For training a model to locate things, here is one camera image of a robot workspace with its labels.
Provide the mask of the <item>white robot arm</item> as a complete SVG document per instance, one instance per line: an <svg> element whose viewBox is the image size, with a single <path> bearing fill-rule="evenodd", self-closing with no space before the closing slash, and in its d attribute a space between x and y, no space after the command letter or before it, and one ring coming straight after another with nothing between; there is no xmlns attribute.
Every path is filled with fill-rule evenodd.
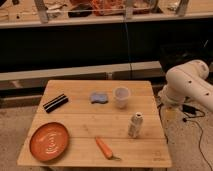
<svg viewBox="0 0 213 171"><path fill-rule="evenodd" d="M167 84L159 92L162 103L177 108L189 97L213 112L213 85L206 81L209 67L202 60L192 60L170 68Z"/></svg>

